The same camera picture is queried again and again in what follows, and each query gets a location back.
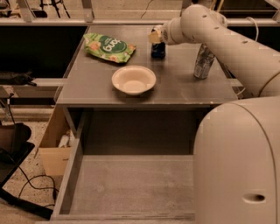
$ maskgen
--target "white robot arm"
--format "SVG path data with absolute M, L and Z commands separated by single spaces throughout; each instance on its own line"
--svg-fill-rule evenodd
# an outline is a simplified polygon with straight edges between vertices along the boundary
M 194 5 L 164 24 L 166 44 L 204 43 L 254 99 L 214 108 L 194 144 L 198 224 L 280 223 L 280 53 Z
M 192 5 L 182 17 L 163 25 L 167 45 L 204 43 L 225 64 L 252 97 L 280 95 L 280 52 L 230 31 L 216 13 Z

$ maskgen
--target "tripod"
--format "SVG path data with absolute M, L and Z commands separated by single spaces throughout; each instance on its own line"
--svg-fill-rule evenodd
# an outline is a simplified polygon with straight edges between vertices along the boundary
M 63 0 L 59 0 L 58 2 L 55 2 L 55 0 L 51 0 L 51 3 L 43 3 L 43 0 L 41 0 L 40 7 L 43 10 L 45 5 L 52 5 L 54 7 L 54 9 L 56 10 L 57 14 L 58 14 L 58 17 L 60 18 L 60 12 L 59 12 L 60 9 L 59 9 L 57 4 L 62 4 L 63 5 L 63 8 L 64 8 L 66 14 L 70 18 L 70 15 L 69 15 L 69 13 L 67 11 L 67 7 L 64 5 Z

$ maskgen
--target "oval hole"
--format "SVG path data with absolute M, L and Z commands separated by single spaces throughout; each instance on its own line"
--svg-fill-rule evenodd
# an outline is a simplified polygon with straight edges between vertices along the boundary
M 243 196 L 243 200 L 247 203 L 262 203 L 265 201 L 265 196 L 258 193 L 247 193 Z

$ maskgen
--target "can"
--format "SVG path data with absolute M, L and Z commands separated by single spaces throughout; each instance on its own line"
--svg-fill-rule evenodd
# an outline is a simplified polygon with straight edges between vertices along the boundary
M 160 27 L 161 25 L 155 25 L 151 31 L 157 32 L 158 30 L 160 30 Z M 155 59 L 163 59 L 165 57 L 165 43 L 161 42 L 161 43 L 151 44 L 150 55 L 152 58 Z

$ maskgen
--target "gray tabletop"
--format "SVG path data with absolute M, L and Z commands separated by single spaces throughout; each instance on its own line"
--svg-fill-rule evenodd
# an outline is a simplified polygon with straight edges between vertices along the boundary
M 66 84 L 57 100 L 67 107 L 121 107 L 165 105 L 211 105 L 236 100 L 226 76 L 217 61 L 205 80 L 193 77 L 193 69 L 200 45 L 166 46 L 164 59 L 151 57 L 151 44 L 146 25 L 93 25 L 88 32 L 97 32 L 127 43 L 135 44 L 136 51 L 126 64 L 98 59 L 79 49 Z M 126 66 L 143 66 L 157 76 L 152 90 L 138 96 L 129 96 L 113 87 L 113 73 Z

